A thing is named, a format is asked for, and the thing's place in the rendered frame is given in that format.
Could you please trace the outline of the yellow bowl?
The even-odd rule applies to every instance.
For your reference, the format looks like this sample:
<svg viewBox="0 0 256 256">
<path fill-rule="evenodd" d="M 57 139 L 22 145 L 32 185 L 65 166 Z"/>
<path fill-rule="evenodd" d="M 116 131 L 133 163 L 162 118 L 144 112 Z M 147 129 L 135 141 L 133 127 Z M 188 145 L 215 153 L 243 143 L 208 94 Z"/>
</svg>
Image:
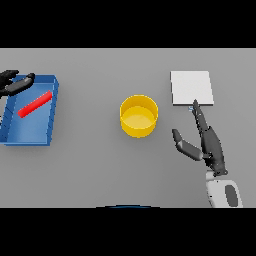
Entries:
<svg viewBox="0 0 256 256">
<path fill-rule="evenodd" d="M 156 102 L 142 94 L 126 98 L 120 105 L 120 126 L 133 138 L 149 136 L 158 121 L 158 106 Z"/>
</svg>

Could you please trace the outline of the pale square measuring scale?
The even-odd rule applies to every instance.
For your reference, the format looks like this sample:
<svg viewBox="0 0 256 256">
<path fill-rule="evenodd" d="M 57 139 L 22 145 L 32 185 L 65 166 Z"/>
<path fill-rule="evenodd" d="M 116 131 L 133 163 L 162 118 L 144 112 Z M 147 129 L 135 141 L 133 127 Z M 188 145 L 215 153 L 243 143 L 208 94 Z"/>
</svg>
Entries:
<svg viewBox="0 0 256 256">
<path fill-rule="evenodd" d="M 213 92 L 208 71 L 171 71 L 170 83 L 174 106 L 213 106 Z"/>
</svg>

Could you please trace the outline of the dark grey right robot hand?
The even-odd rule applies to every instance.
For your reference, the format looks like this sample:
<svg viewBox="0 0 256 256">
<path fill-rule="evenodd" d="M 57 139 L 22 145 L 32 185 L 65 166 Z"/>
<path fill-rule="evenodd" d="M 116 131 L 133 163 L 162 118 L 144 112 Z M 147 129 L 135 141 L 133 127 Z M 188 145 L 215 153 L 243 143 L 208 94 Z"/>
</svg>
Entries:
<svg viewBox="0 0 256 256">
<path fill-rule="evenodd" d="M 193 101 L 192 113 L 201 139 L 201 147 L 198 148 L 184 140 L 177 129 L 172 130 L 173 139 L 177 150 L 194 161 L 205 162 L 205 165 L 213 171 L 213 176 L 227 175 L 224 153 L 221 142 L 214 129 L 206 122 L 205 116 L 197 100 Z"/>
</svg>

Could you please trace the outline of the red beaker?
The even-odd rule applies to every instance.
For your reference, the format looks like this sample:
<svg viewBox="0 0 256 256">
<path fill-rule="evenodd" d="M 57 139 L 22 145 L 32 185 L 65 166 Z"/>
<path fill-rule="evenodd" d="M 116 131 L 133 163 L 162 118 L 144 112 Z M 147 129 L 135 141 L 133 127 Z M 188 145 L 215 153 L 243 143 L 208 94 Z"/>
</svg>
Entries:
<svg viewBox="0 0 256 256">
<path fill-rule="evenodd" d="M 43 106 L 47 102 L 52 99 L 52 92 L 48 90 L 34 101 L 30 102 L 29 104 L 25 105 L 23 108 L 19 109 L 17 114 L 20 118 L 24 118 L 39 107 Z"/>
</svg>

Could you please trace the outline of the blue tray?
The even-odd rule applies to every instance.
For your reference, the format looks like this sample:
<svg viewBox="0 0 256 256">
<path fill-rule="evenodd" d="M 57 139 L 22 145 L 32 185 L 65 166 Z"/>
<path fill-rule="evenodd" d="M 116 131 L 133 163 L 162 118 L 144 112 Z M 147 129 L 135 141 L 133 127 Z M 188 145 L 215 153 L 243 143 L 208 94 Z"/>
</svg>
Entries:
<svg viewBox="0 0 256 256">
<path fill-rule="evenodd" d="M 27 90 L 6 98 L 0 124 L 0 144 L 6 146 L 49 146 L 54 128 L 54 116 L 59 83 L 55 75 L 36 75 Z M 52 98 L 21 118 L 18 111 L 50 92 Z"/>
</svg>

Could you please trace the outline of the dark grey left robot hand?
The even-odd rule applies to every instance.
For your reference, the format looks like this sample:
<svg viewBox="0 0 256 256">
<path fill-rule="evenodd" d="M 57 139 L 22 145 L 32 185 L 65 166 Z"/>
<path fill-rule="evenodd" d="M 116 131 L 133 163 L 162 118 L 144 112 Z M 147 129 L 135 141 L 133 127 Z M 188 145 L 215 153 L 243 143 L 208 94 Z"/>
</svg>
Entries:
<svg viewBox="0 0 256 256">
<path fill-rule="evenodd" d="M 3 96 L 15 96 L 29 89 L 34 84 L 34 73 L 29 73 L 24 79 L 13 82 L 12 79 L 15 78 L 18 73 L 18 70 L 5 70 L 0 72 L 0 98 Z"/>
</svg>

